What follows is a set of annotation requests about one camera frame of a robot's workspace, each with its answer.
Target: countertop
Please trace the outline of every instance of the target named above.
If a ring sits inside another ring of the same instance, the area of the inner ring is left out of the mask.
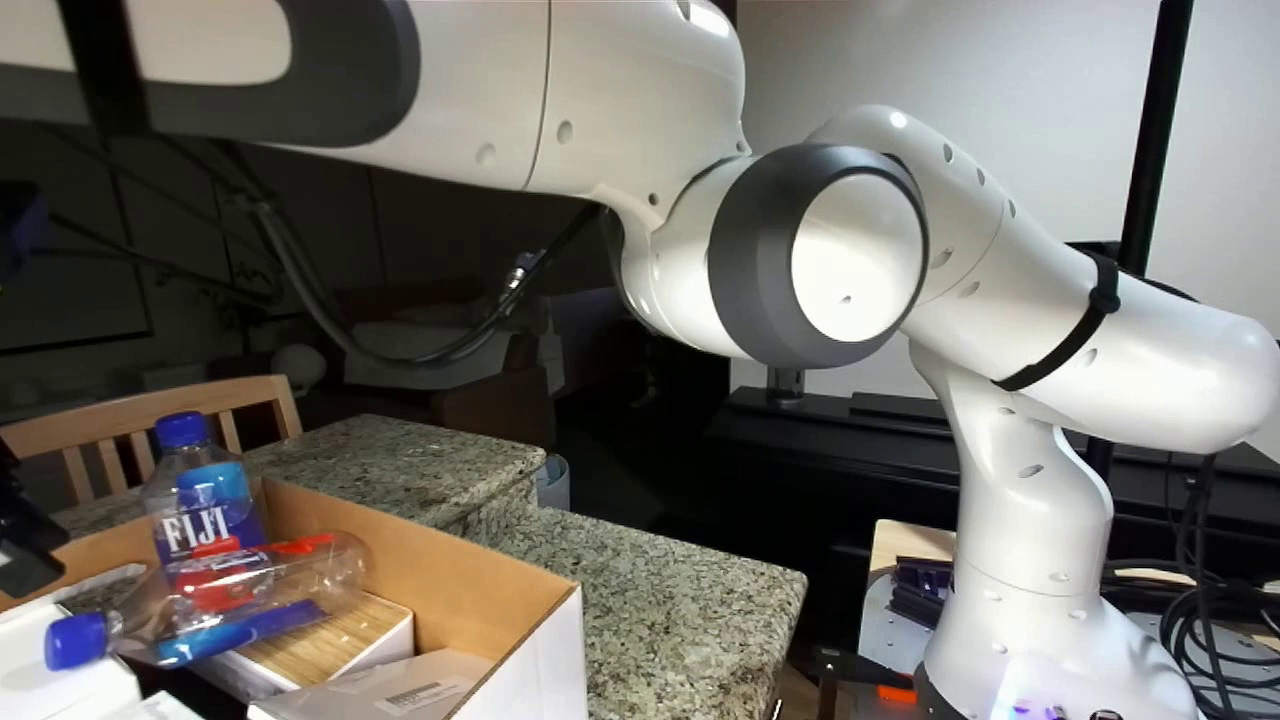
[[[543,453],[357,416],[243,457],[579,581],[598,720],[760,720],[805,604],[805,576],[711,546],[534,509]]]

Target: water bottle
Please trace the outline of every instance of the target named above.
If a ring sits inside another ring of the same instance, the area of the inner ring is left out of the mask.
[[[199,552],[256,546],[269,541],[256,483],[199,411],[159,416],[159,465],[146,489],[159,564]]]
[[[190,668],[315,624],[359,596],[369,546],[344,533],[176,561],[111,609],[73,613],[44,631],[52,672],[129,657]]]

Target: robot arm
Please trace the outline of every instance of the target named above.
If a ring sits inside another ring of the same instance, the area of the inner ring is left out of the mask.
[[[832,366],[904,331],[964,465],[955,596],[925,659],[942,715],[1196,715],[1098,591],[1114,498],[1059,427],[1245,441],[1280,380],[1257,321],[1064,246],[893,107],[753,154],[742,43],[708,0],[209,8],[129,0],[158,132],[607,203],[628,305],[705,353]],[[87,120],[73,54],[52,0],[5,0],[0,115]]]

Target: wooden chair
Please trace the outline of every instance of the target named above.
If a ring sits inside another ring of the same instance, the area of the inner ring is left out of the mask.
[[[159,393],[31,416],[0,427],[0,441],[11,446],[17,460],[60,453],[63,477],[73,478],[73,505],[87,505],[97,498],[97,489],[91,489],[83,453],[102,460],[109,494],[119,494],[129,490],[119,446],[124,443],[133,446],[135,477],[154,477],[158,453],[150,432],[159,416],[174,416],[174,411],[213,416],[223,446],[239,453],[238,411],[256,402],[272,406],[281,441],[306,432],[286,377],[238,377],[238,380],[159,388]]]

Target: bottle cap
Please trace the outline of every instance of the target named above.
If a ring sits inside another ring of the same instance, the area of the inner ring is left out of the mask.
[[[209,420],[199,411],[176,411],[158,420],[159,453],[209,443]]]
[[[44,668],[81,668],[102,657],[109,657],[111,642],[111,618],[109,613],[78,613],[63,618],[52,618],[44,631]]]

